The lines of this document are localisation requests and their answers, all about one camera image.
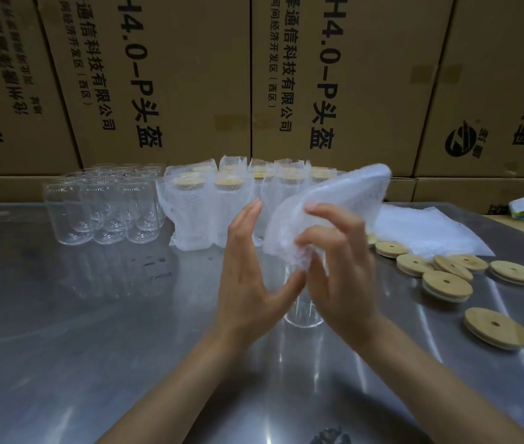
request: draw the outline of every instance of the stainless steel table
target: stainless steel table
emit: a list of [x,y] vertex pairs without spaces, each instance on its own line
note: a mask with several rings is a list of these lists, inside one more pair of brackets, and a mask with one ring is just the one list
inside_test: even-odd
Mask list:
[[[524,233],[436,205],[498,259],[524,264]],[[43,206],[0,205],[0,443],[95,441],[189,351],[211,323],[222,250],[58,244]],[[524,426],[524,351],[496,349],[462,326],[466,308],[524,325],[524,287],[477,275],[453,306],[376,257],[381,306],[414,340]],[[284,276],[261,256],[270,286]],[[187,442],[428,442],[403,404],[325,324],[281,321],[213,395]]]

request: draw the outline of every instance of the left hand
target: left hand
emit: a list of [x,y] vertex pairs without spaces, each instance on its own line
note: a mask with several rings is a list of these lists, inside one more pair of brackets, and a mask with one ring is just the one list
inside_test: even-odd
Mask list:
[[287,313],[306,282],[305,271],[297,270],[276,294],[264,286],[252,241],[261,210],[262,202],[256,199],[229,225],[221,272],[214,332],[242,351]]

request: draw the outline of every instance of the cardboard box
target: cardboard box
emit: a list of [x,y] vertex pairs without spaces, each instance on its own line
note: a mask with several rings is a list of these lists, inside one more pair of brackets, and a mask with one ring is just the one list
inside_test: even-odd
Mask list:
[[0,175],[79,167],[33,0],[0,0]]
[[0,176],[0,202],[42,202],[42,183],[51,176]]
[[524,0],[457,0],[415,174],[524,177]]
[[410,176],[452,1],[252,0],[253,157]]
[[410,202],[412,201],[415,187],[416,179],[391,178],[384,201]]
[[418,178],[415,202],[450,202],[482,215],[507,215],[509,202],[524,197],[524,178]]
[[250,156],[249,0],[38,0],[84,166]]

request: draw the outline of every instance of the hand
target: hand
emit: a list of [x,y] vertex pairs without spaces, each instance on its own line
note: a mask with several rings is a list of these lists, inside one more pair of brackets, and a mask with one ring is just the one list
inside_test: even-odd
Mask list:
[[307,276],[309,294],[325,321],[353,349],[370,338],[380,318],[375,260],[369,252],[364,221],[331,204],[306,206],[307,213],[333,227],[311,226],[295,239],[299,246],[324,249],[329,276],[314,253]]
[[305,286],[305,271],[295,271],[280,292],[269,294],[262,281],[254,224],[262,210],[256,199],[237,214],[228,229],[214,331],[244,350],[287,313]]

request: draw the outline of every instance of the company logo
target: company logo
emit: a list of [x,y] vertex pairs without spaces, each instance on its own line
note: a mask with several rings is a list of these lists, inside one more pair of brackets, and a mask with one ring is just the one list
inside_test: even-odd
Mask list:
[[476,130],[463,121],[463,126],[451,131],[445,141],[445,151],[452,157],[461,157],[469,153],[476,145]]

